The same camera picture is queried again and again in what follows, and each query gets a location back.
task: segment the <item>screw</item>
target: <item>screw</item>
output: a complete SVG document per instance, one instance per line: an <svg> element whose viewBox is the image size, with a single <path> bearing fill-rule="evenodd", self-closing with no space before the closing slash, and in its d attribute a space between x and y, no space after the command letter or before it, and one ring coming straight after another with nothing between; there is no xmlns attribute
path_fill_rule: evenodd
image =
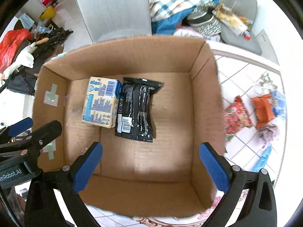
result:
<svg viewBox="0 0 303 227"><path fill-rule="evenodd" d="M65 166L62 167L62 170L63 170L64 172L67 172L67 171L69 171L70 168L71 168L71 167L70 167L69 165L65 165Z"/></svg>
<svg viewBox="0 0 303 227"><path fill-rule="evenodd" d="M240 171L240 167L237 165L232 166L232 169L236 172Z"/></svg>
<svg viewBox="0 0 303 227"><path fill-rule="evenodd" d="M27 149L24 149L20 152L20 155L23 156L23 155L26 155L27 154Z"/></svg>
<svg viewBox="0 0 303 227"><path fill-rule="evenodd" d="M266 169L262 168L262 169L261 169L261 173L264 174L264 175L266 175L266 174L267 174Z"/></svg>

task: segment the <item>black and white hat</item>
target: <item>black and white hat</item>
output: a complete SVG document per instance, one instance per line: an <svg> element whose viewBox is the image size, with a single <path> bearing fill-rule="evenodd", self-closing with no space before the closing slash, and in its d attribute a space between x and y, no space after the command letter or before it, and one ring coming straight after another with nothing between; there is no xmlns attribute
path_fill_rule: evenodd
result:
<svg viewBox="0 0 303 227"><path fill-rule="evenodd" d="M221 32L220 22L205 6L195 7L186 19L190 26L203 35L215 36Z"/></svg>

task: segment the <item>barcode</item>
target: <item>barcode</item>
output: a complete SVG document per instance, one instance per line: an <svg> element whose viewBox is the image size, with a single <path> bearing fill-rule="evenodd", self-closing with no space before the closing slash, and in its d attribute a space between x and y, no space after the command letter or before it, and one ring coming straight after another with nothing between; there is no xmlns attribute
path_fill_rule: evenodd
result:
<svg viewBox="0 0 303 227"><path fill-rule="evenodd" d="M116 88L116 82L108 81L104 96L113 96Z"/></svg>
<svg viewBox="0 0 303 227"><path fill-rule="evenodd" d="M122 132L130 133L131 132L131 125L130 125L130 118L129 117L122 117Z"/></svg>

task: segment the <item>blue gripper pad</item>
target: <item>blue gripper pad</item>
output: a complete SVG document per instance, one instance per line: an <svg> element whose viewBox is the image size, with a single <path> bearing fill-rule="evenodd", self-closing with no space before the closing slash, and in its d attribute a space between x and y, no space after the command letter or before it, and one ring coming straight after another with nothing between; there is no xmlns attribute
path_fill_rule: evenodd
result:
<svg viewBox="0 0 303 227"><path fill-rule="evenodd" d="M91 146L94 147L92 147L92 149L89 148L85 152L85 154L82 155L85 156L86 159L74 176L73 189L76 192L76 194L78 194L79 191L85 189L90 177L93 175L95 171L96 166L99 164L102 158L102 154L103 154L102 145L99 142L94 142Z"/></svg>
<svg viewBox="0 0 303 227"><path fill-rule="evenodd" d="M33 126L33 120L31 118L25 118L24 120L19 121L18 123L15 123L14 125L11 125L8 129L8 136L15 137L22 132L30 129Z"/></svg>
<svg viewBox="0 0 303 227"><path fill-rule="evenodd" d="M229 189L228 175L216 160L213 153L208 149L206 143L203 143L200 146L200 159L212 177L218 190L226 193Z"/></svg>

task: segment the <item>black snack package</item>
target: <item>black snack package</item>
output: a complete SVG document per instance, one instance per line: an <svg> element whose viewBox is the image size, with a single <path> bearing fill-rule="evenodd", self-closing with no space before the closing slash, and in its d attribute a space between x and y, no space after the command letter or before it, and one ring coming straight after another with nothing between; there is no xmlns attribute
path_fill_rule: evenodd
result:
<svg viewBox="0 0 303 227"><path fill-rule="evenodd" d="M123 78L123 80L115 135L137 141L152 142L150 101L151 96L158 91L162 84L142 78Z"/></svg>

